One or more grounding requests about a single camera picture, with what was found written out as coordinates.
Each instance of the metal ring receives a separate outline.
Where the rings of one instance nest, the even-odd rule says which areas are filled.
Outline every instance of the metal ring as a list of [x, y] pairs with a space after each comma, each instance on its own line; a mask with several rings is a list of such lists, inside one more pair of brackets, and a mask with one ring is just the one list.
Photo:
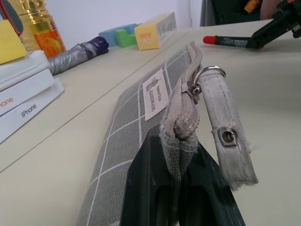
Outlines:
[[208, 71], [212, 71], [212, 70], [215, 70], [215, 71], [218, 71], [222, 74], [223, 77], [226, 77], [226, 72], [218, 67], [218, 66], [210, 66], [210, 67], [205, 67], [203, 68], [201, 71], [199, 71], [194, 79], [194, 82], [193, 82], [193, 85], [194, 87], [196, 88], [198, 86], [197, 82], [198, 82], [198, 78], [205, 72], [208, 72]]

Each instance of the marker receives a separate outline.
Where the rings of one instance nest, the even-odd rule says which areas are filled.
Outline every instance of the marker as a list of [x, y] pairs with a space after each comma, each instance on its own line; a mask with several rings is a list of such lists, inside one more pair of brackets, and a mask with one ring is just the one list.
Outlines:
[[246, 47], [250, 38], [248, 37], [223, 37], [223, 36], [205, 36], [203, 42], [205, 44], [220, 45], [220, 46], [236, 46]]

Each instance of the white grid pattern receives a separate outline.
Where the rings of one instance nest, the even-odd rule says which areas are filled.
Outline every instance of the white grid pattern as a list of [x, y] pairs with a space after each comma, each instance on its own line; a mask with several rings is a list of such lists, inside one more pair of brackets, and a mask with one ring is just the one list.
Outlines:
[[[170, 94], [172, 93], [172, 88], [171, 88], [171, 83], [170, 83], [170, 79], [169, 79], [169, 75], [168, 75], [168, 71], [167, 71], [167, 68], [173, 64], [177, 59], [179, 59], [180, 57], [182, 57], [187, 51], [183, 51], [183, 53], [181, 55], [179, 55], [175, 60], [173, 60], [170, 64], [167, 65], [167, 61], [165, 62], [164, 64], [164, 70], [163, 71], [166, 71], [166, 78], [167, 78], [167, 83], [168, 83], [168, 86], [169, 86], [169, 90], [170, 90]], [[104, 163], [104, 159], [105, 159], [105, 156], [106, 156], [106, 151], [107, 151], [107, 146], [108, 146], [108, 142], [109, 142], [109, 138], [114, 135], [116, 132], [118, 132], [119, 130], [127, 127], [128, 125], [138, 121], [139, 123], [139, 148], [142, 146], [142, 128], [141, 128], [141, 119], [143, 117], [145, 117], [145, 115], [141, 116], [141, 106], [140, 106], [140, 90], [142, 90], [143, 88], [140, 88], [141, 87], [141, 84], [142, 84], [142, 79], [141, 79], [141, 82], [139, 84], [139, 87], [138, 87], [138, 90], [123, 104], [121, 105], [122, 101], [123, 101], [123, 98], [125, 97], [126, 94], [123, 95], [123, 98], [121, 99], [120, 101], [120, 104], [116, 110], [116, 113], [114, 115], [114, 118], [113, 118], [113, 121], [112, 121], [112, 124], [111, 124], [111, 128], [110, 128], [110, 131], [109, 131], [109, 134], [108, 134], [108, 137], [104, 140], [103, 142], [103, 145], [105, 143], [105, 150], [104, 150], [104, 154], [103, 154], [103, 160], [102, 160], [102, 164], [101, 164], [101, 168], [100, 168], [100, 172], [99, 172], [99, 175], [90, 183], [89, 187], [95, 182], [97, 181], [97, 185], [96, 185], [96, 189], [95, 189], [95, 193], [94, 193], [94, 197], [93, 197], [93, 200], [92, 200], [92, 203], [91, 203], [91, 207], [90, 207], [90, 211], [89, 211], [89, 215], [88, 215], [88, 219], [87, 219], [87, 226], [89, 225], [89, 221], [90, 221], [90, 217], [91, 217], [91, 213], [92, 213], [92, 210], [93, 210], [93, 205], [94, 205], [94, 201], [95, 201], [95, 197], [96, 197], [96, 193], [97, 193], [97, 189], [98, 189], [98, 186], [99, 186], [99, 181], [100, 181], [100, 177], [108, 172], [110, 172], [111, 170], [119, 167], [119, 166], [122, 166], [122, 165], [125, 165], [127, 163], [131, 163], [133, 161], [133, 159], [130, 159], [128, 161], [124, 161], [120, 164], [117, 164], [109, 169], [107, 169], [106, 171], [102, 172], [102, 169], [103, 169], [103, 163]], [[119, 112], [119, 110], [131, 99], [133, 98], [135, 95], [137, 94], [137, 102], [138, 102], [138, 118], [129, 122], [128, 124], [120, 127], [119, 129], [117, 129], [116, 131], [114, 131], [113, 133], [111, 133], [112, 131], [112, 127], [113, 127], [113, 124], [114, 124], [114, 121], [115, 121], [115, 118]]]

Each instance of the plaid fabric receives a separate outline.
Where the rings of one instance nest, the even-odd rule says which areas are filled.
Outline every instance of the plaid fabric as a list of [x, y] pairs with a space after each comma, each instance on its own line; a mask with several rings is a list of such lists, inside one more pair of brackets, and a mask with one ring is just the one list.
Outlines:
[[80, 210], [78, 226], [119, 225], [127, 170], [149, 129], [160, 124], [164, 115], [161, 111], [145, 121], [142, 83], [162, 68], [170, 94], [190, 63], [185, 48], [120, 96]]

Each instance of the metal grommet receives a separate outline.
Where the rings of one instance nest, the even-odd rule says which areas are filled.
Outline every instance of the metal grommet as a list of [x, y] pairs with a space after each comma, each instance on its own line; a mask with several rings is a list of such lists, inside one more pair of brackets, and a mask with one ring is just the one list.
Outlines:
[[219, 72], [222, 74], [223, 77], [226, 77], [226, 72], [225, 72], [222, 68], [220, 68], [220, 67], [218, 67], [218, 66], [205, 67], [205, 68], [203, 68], [201, 71], [199, 71], [199, 72], [197, 73], [197, 75], [196, 75], [196, 77], [195, 77], [195, 79], [194, 79], [194, 82], [193, 82], [194, 87], [195, 87], [195, 88], [196, 88], [196, 87], [199, 87], [199, 85], [198, 85], [198, 79], [199, 79], [199, 77], [200, 77], [203, 73], [205, 73], [205, 72], [207, 72], [207, 71], [212, 71], [212, 70], [219, 71]]
[[223, 146], [237, 146], [237, 133], [228, 127], [221, 127], [218, 136]]

